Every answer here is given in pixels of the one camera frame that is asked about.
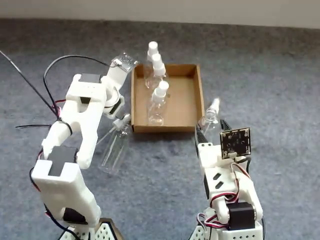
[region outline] circuit board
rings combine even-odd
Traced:
[[[222,159],[251,154],[250,128],[233,129],[220,132]]]

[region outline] brown cardboard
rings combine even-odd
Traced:
[[[145,86],[143,65],[132,71],[131,114],[135,133],[193,132],[204,115],[200,67],[195,64],[166,64],[169,89],[163,126],[149,126],[147,103],[151,92]]]

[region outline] white wall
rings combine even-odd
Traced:
[[[320,0],[0,0],[0,18],[104,19],[320,29]]]

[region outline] black cable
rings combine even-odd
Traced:
[[[69,131],[70,131],[70,136],[74,133],[74,132],[72,131],[72,128],[71,128],[71,126],[69,125],[69,123],[67,123],[66,121],[63,121],[61,117],[59,117],[57,121],[62,122],[63,124],[65,124],[65,125],[68,127],[68,129],[69,129]]]
[[[47,102],[47,100],[41,95],[41,93],[35,88],[35,86],[26,78],[26,76],[21,72],[21,70],[14,64],[14,62],[7,56],[5,55],[1,50],[0,50],[0,54],[2,54],[6,60],[9,61],[9,63],[11,63],[11,65],[17,70],[17,72],[21,75],[21,77],[23,77],[23,79],[26,81],[27,84],[29,84],[29,86],[35,91],[35,93],[41,98],[41,100],[47,105],[47,107],[51,110],[51,112],[53,112],[54,115],[57,116],[57,113],[55,110],[52,109],[52,107],[50,106],[50,104]]]
[[[49,209],[47,208],[46,205],[44,205],[44,207],[45,207],[45,210],[46,210],[47,215],[49,216],[49,218],[51,218],[52,222],[53,222],[55,225],[57,225],[57,226],[58,226],[59,228],[61,228],[62,230],[66,231],[66,232],[68,232],[68,233],[70,233],[70,234],[72,234],[72,236],[74,236],[74,238],[75,238],[76,240],[81,240],[80,237],[78,237],[73,231],[71,231],[71,230],[69,230],[68,228],[62,226],[62,225],[54,218],[54,216],[53,216],[52,213],[49,211]]]
[[[251,163],[251,157],[247,157],[247,163],[246,163],[246,168],[245,168],[245,170],[246,170],[246,172],[249,174],[249,166],[250,166],[250,163]]]
[[[263,240],[265,240],[265,238],[266,238],[266,223],[265,223],[265,216],[263,216],[262,217],[262,219],[261,219],[261,222],[262,222],[262,231],[263,231],[263,233],[262,233],[262,237],[263,237]]]
[[[247,162],[247,161],[251,161],[251,157],[246,157],[246,158],[244,158],[244,159],[241,159],[241,160],[239,160],[239,161],[236,161],[235,163],[236,163],[236,164],[242,164],[242,163],[245,163],[245,162]]]
[[[110,66],[109,64],[101,61],[101,60],[98,60],[98,59],[95,59],[93,57],[90,57],[90,56],[83,56],[83,55],[65,55],[65,56],[61,56],[61,57],[58,57],[57,59],[55,59],[53,62],[50,63],[50,65],[46,68],[46,70],[44,71],[44,74],[43,74],[43,84],[44,84],[44,87],[52,101],[52,105],[54,106],[54,110],[55,110],[55,113],[56,113],[56,116],[58,115],[58,106],[56,104],[56,101],[54,100],[50,90],[49,90],[49,87],[48,87],[48,83],[47,83],[47,75],[48,75],[48,72],[49,70],[57,63],[59,62],[60,60],[63,60],[63,59],[67,59],[67,58],[80,58],[80,59],[89,59],[89,60],[93,60],[97,63],[100,63],[100,64],[103,64],[109,68],[114,68],[114,67],[117,67],[118,65],[115,65],[115,66]]]
[[[29,125],[15,126],[16,129],[37,128],[37,127],[51,127],[51,125],[50,124],[29,124]]]
[[[35,167],[31,168],[30,171],[29,171],[29,178],[30,178],[30,181],[32,183],[32,185],[40,192],[40,189],[39,187],[37,186],[37,184],[35,183],[35,181],[32,179],[32,171],[34,170]]]

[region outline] mounting hole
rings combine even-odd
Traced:
[[[219,188],[221,188],[221,186],[224,184],[224,182],[223,181],[220,181],[220,182],[218,182],[218,184],[217,185],[215,185],[215,189],[219,189]]]
[[[220,178],[221,174],[217,173],[216,175],[214,175],[213,180],[217,180],[218,178]]]

